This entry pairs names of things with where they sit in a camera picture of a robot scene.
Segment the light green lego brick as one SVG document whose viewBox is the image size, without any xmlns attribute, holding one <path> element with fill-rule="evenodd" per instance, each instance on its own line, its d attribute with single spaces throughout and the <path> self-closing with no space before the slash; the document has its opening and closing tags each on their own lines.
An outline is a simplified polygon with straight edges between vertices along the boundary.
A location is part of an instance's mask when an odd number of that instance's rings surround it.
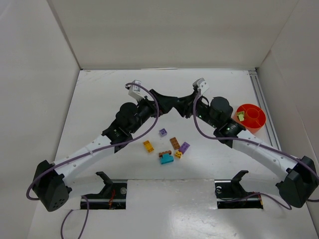
<svg viewBox="0 0 319 239">
<path fill-rule="evenodd" d="M 245 112 L 244 111 L 241 111 L 241 112 L 237 112 L 236 113 L 237 115 L 237 118 L 240 122 L 244 121 L 245 120 Z"/>
</svg>

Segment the orange divided round container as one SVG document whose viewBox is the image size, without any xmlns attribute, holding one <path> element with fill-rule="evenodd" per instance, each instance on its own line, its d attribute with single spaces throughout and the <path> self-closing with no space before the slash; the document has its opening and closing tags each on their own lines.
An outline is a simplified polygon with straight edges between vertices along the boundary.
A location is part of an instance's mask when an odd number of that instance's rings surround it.
<svg viewBox="0 0 319 239">
<path fill-rule="evenodd" d="M 240 122 L 237 118 L 237 112 L 245 112 L 245 120 Z M 243 104 L 240 105 L 235 111 L 232 117 L 237 123 L 243 125 L 247 130 L 249 130 L 252 134 L 257 133 L 267 121 L 266 114 L 264 111 L 253 104 Z"/>
</svg>

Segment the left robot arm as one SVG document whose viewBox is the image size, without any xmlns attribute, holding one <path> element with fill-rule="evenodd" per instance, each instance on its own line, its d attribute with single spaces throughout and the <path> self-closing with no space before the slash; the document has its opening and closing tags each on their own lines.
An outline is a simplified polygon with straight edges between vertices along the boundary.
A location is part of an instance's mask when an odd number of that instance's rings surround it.
<svg viewBox="0 0 319 239">
<path fill-rule="evenodd" d="M 150 99 L 135 92 L 130 85 L 130 96 L 136 103 L 127 102 L 121 105 L 110 126 L 102 131 L 93 142 L 71 154 L 69 157 L 49 163 L 47 160 L 38 164 L 33 182 L 28 192 L 36 194 L 45 209 L 54 212 L 61 208 L 69 198 L 88 194 L 107 194 L 113 182 L 104 172 L 97 172 L 93 186 L 87 179 L 76 177 L 99 160 L 113 155 L 135 141 L 133 134 L 149 119 L 158 119 L 172 109 L 183 114 L 187 100 L 178 97 L 164 96 L 151 89 Z"/>
</svg>

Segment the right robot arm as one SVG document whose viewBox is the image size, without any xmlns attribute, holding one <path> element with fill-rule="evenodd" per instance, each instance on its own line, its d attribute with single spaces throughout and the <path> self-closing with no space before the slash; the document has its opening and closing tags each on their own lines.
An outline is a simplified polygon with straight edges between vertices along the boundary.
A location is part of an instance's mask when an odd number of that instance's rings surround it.
<svg viewBox="0 0 319 239">
<path fill-rule="evenodd" d="M 224 97 L 215 97 L 211 104 L 198 103 L 200 92 L 178 98 L 177 111 L 185 118 L 193 116 L 214 128 L 213 136 L 200 132 L 207 139 L 217 140 L 231 149 L 256 160 L 279 178 L 279 196 L 290 206 L 301 208 L 311 201 L 310 196 L 319 186 L 314 161 L 307 156 L 296 158 L 267 145 L 230 116 L 232 107 Z"/>
</svg>

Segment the purple square lego brick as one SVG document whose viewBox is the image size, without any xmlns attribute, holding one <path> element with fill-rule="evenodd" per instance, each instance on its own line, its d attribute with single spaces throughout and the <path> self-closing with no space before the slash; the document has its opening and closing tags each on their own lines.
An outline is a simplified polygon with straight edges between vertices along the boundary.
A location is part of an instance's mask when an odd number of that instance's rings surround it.
<svg viewBox="0 0 319 239">
<path fill-rule="evenodd" d="M 164 128 L 162 128 L 162 129 L 159 130 L 159 134 L 160 134 L 161 137 L 166 136 L 167 135 L 167 131 Z"/>
</svg>

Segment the yellow long lego brick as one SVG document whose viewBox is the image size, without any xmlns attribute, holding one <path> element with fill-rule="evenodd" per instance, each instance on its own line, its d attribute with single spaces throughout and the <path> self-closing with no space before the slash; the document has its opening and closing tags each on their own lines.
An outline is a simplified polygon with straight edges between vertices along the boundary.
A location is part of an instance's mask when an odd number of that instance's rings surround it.
<svg viewBox="0 0 319 239">
<path fill-rule="evenodd" d="M 147 140 L 143 142 L 143 145 L 145 147 L 145 149 L 147 150 L 148 153 L 151 153 L 154 151 L 154 148 L 152 146 L 152 144 Z"/>
</svg>

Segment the brown long lego brick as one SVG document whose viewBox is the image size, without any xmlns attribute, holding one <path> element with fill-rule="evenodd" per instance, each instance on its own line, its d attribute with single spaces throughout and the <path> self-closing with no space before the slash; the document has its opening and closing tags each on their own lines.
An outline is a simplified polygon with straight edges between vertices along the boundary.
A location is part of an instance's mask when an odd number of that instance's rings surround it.
<svg viewBox="0 0 319 239">
<path fill-rule="evenodd" d="M 180 149 L 180 144 L 179 142 L 177 141 L 176 137 L 173 137 L 170 139 L 170 142 L 174 148 L 174 150 L 179 150 Z"/>
</svg>

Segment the purple printed lego brick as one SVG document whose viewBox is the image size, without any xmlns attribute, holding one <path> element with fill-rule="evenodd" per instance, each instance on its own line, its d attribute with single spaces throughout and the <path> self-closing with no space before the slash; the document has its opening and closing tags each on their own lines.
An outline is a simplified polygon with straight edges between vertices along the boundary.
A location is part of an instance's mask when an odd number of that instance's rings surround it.
<svg viewBox="0 0 319 239">
<path fill-rule="evenodd" d="M 180 148 L 179 148 L 179 152 L 181 152 L 182 154 L 185 154 L 185 152 L 189 149 L 190 144 L 188 144 L 187 142 L 184 142 Z"/>
</svg>

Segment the yellow small lego brick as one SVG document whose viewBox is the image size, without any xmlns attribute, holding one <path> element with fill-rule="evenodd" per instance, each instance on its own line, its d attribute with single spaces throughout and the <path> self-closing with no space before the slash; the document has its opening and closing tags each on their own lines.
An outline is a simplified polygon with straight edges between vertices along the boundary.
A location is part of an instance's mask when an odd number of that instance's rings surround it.
<svg viewBox="0 0 319 239">
<path fill-rule="evenodd" d="M 177 159 L 181 159 L 183 157 L 183 153 L 180 152 L 179 150 L 177 150 L 174 154 L 174 156 L 177 158 Z"/>
</svg>

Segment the aluminium rail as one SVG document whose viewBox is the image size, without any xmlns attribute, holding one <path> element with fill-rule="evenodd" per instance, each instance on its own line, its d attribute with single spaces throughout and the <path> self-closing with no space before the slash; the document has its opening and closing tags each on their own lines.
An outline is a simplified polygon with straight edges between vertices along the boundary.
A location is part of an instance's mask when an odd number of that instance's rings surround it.
<svg viewBox="0 0 319 239">
<path fill-rule="evenodd" d="M 252 87 L 250 92 L 254 92 L 255 99 L 249 101 L 254 105 L 259 106 L 266 115 L 266 124 L 257 133 L 256 137 L 262 139 L 266 144 L 279 149 L 285 153 L 289 153 L 295 157 L 308 156 L 307 145 L 304 143 L 297 143 L 286 139 L 283 136 L 278 135 L 282 132 L 282 129 L 275 130 L 274 119 L 275 115 L 271 115 L 269 106 L 264 97 L 257 72 L 255 70 L 245 71 L 247 77 L 251 80 Z M 280 179 L 270 171 L 267 167 L 252 159 L 249 156 L 245 156 L 243 153 L 239 153 L 241 156 L 241 163 L 244 169 L 248 169 L 249 173 L 248 179 L 244 180 L 244 188 L 246 190 L 257 190 L 258 192 L 265 193 L 267 195 L 273 196 L 280 200 L 278 188 L 275 186 L 276 183 L 280 182 Z"/>
</svg>

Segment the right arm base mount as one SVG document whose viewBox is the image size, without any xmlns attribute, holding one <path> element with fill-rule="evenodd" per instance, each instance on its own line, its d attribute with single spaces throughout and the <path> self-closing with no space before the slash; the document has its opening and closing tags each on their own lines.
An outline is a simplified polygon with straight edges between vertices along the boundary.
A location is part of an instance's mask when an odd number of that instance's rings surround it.
<svg viewBox="0 0 319 239">
<path fill-rule="evenodd" d="M 240 181 L 248 170 L 239 171 L 232 179 L 215 180 L 215 196 L 218 209 L 263 209 L 260 195 L 245 197 L 255 192 L 247 192 L 241 186 Z"/>
</svg>

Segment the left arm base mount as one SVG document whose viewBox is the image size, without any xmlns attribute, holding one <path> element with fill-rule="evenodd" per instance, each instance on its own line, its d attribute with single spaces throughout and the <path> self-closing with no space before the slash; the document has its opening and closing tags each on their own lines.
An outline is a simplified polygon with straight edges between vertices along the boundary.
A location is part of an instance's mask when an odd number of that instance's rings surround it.
<svg viewBox="0 0 319 239">
<path fill-rule="evenodd" d="M 104 172 L 96 173 L 103 180 L 98 192 L 87 194 L 90 210 L 124 210 L 126 208 L 127 180 L 110 179 Z"/>
</svg>

